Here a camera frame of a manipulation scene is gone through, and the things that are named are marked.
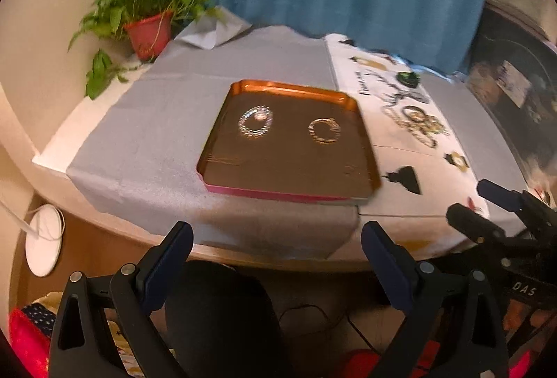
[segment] potted plant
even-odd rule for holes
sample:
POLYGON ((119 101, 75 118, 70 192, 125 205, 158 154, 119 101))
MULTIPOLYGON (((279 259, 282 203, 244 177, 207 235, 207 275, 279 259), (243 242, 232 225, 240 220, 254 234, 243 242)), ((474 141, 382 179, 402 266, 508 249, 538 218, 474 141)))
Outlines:
MULTIPOLYGON (((171 26, 183 25, 204 14, 215 15, 210 0, 95 0, 94 9, 86 14, 74 33, 68 49, 86 32, 101 39, 122 40, 129 38, 142 62, 154 60, 172 38, 171 26)), ((96 98, 114 77, 121 82, 122 73, 129 68, 114 65, 108 54, 99 50, 93 67, 87 73, 85 94, 96 98)))

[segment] tiled floor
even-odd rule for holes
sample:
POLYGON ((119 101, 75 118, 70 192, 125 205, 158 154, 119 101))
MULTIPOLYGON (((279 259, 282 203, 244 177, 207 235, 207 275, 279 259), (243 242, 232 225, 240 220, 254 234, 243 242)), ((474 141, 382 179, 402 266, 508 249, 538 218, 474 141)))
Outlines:
MULTIPOLYGON (((148 246, 113 235, 74 216, 65 214, 66 231, 60 259, 45 278, 34 276, 24 263, 18 288, 18 306, 51 291, 62 291, 69 275, 80 270, 88 276, 112 274, 127 262, 137 261, 148 246)), ((301 377, 327 376, 345 352, 367 348, 346 320, 382 351, 395 335, 403 316, 397 310, 379 306, 384 302, 371 273, 291 273, 243 268, 258 278, 273 302, 287 339, 292 361, 301 377), (300 305, 315 307, 287 310, 300 305)), ((155 325, 164 330, 163 311, 154 314, 155 325)))

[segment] red flower pot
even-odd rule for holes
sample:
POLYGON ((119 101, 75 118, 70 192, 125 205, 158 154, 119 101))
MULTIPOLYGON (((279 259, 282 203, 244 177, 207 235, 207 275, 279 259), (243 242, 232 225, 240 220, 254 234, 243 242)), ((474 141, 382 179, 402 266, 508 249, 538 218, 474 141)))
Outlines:
POLYGON ((171 18, 172 12, 167 11, 124 25, 139 59, 148 61, 163 52, 164 47, 172 38, 171 18))

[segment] silver screw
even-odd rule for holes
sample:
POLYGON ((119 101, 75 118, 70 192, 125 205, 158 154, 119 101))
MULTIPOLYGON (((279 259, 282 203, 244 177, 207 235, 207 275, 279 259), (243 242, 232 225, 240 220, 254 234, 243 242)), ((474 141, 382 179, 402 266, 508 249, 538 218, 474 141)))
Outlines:
POLYGON ((423 261, 422 263, 420 263, 419 268, 425 274, 431 274, 435 270, 433 265, 428 261, 423 261))
POLYGON ((82 276, 82 274, 81 274, 80 271, 74 271, 74 272, 71 273, 71 275, 70 275, 70 280, 71 280, 72 282, 77 282, 77 281, 79 281, 79 280, 81 279, 81 276, 82 276))
POLYGON ((476 270, 472 273, 472 277, 477 281, 483 281, 486 278, 486 275, 483 274, 480 270, 476 270))
POLYGON ((124 276, 129 276, 135 271, 135 265, 133 263, 126 263, 120 271, 124 276))

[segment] orange tray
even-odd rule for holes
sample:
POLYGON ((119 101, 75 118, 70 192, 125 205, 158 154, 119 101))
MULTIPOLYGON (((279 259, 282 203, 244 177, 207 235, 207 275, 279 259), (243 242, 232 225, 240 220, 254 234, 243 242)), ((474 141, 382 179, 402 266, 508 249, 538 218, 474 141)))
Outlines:
MULTIPOLYGON (((245 125, 258 129, 262 123, 252 116, 245 125)), ((321 137, 331 134, 324 123, 314 131, 321 137)), ((210 192, 293 202, 355 205, 381 186, 355 99, 272 81, 242 80, 230 86, 197 172, 210 192), (259 137, 243 136, 241 116, 259 105, 273 113, 269 130, 259 137), (336 142, 323 144, 311 137, 308 126, 320 118, 338 123, 336 142)))

